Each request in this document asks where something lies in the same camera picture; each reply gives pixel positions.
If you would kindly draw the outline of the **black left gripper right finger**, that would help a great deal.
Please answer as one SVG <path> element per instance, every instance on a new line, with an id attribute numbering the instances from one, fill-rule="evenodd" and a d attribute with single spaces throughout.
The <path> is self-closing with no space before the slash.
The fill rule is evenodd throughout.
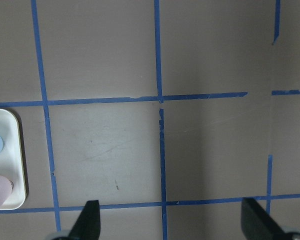
<path id="1" fill-rule="evenodd" d="M 241 230 L 247 240 L 293 240 L 254 198 L 241 201 Z"/>

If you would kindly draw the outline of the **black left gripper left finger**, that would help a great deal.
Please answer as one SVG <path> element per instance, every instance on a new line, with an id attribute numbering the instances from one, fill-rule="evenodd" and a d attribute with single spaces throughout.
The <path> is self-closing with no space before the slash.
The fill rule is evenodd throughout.
<path id="1" fill-rule="evenodd" d="M 101 234 L 101 215 L 98 200 L 89 200 L 70 230 L 70 240 L 98 240 Z"/>

